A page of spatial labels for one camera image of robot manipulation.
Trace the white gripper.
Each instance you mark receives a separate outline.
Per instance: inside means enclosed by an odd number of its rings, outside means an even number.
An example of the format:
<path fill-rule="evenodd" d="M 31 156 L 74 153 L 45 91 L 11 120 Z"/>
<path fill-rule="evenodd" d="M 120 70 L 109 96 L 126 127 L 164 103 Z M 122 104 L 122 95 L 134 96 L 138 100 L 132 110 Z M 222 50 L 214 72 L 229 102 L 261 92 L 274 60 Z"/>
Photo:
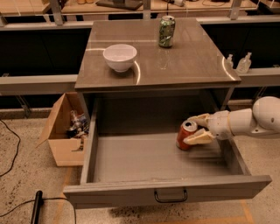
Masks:
<path fill-rule="evenodd" d="M 227 110 L 219 111 L 212 115 L 205 113 L 191 116 L 188 121 L 196 122 L 201 127 L 207 127 L 209 131 L 199 129 L 194 134 L 183 139 L 185 144 L 210 144 L 215 138 L 225 140 L 232 136 L 229 127 L 229 112 Z"/>

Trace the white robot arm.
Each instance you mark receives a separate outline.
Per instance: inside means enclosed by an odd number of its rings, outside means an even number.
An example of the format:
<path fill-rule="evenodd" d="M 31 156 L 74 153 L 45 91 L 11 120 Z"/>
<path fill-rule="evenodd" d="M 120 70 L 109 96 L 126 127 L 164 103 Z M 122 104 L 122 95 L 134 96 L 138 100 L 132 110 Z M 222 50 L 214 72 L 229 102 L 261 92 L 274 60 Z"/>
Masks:
<path fill-rule="evenodd" d="M 280 99 L 265 96 L 252 108 L 218 111 L 213 114 L 191 116 L 201 129 L 185 137 L 188 145 L 209 144 L 214 139 L 226 140 L 233 136 L 267 137 L 280 133 Z"/>

